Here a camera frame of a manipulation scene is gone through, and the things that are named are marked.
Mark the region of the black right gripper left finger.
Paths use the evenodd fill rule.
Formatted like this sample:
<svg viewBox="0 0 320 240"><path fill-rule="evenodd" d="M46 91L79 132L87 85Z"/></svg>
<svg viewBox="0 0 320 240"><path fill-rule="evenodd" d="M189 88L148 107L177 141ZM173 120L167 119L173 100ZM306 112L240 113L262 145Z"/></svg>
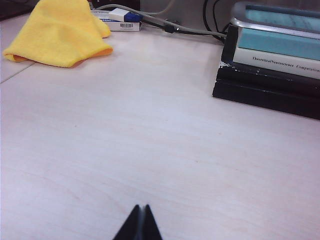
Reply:
<svg viewBox="0 0 320 240"><path fill-rule="evenodd" d="M141 208L136 204L113 240L141 240Z"/></svg>

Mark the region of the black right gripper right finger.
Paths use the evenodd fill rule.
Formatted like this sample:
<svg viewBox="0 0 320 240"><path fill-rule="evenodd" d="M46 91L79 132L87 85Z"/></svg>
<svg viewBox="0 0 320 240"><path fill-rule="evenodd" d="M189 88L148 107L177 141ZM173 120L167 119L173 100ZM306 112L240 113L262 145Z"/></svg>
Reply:
<svg viewBox="0 0 320 240"><path fill-rule="evenodd" d="M144 209L143 239L162 240L161 233L149 204L147 204Z"/></svg>

